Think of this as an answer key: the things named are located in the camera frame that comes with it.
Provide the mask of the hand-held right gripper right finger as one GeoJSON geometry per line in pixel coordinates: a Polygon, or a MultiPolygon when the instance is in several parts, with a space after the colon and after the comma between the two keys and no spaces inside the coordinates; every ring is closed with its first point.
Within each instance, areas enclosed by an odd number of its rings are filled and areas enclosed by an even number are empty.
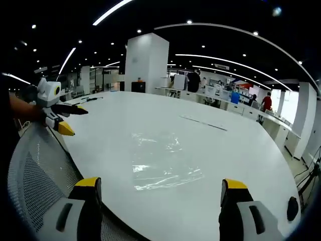
{"type": "Polygon", "coordinates": [[[283,240],[275,216],[244,183],[223,179],[220,207],[219,240],[283,240]]]}

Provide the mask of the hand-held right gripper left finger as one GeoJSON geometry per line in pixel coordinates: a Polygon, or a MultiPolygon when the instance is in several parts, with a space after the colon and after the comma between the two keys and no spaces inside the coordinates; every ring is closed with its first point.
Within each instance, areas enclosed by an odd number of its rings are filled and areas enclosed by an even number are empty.
{"type": "Polygon", "coordinates": [[[78,181],[44,215],[38,240],[101,240],[101,178],[78,181]]]}

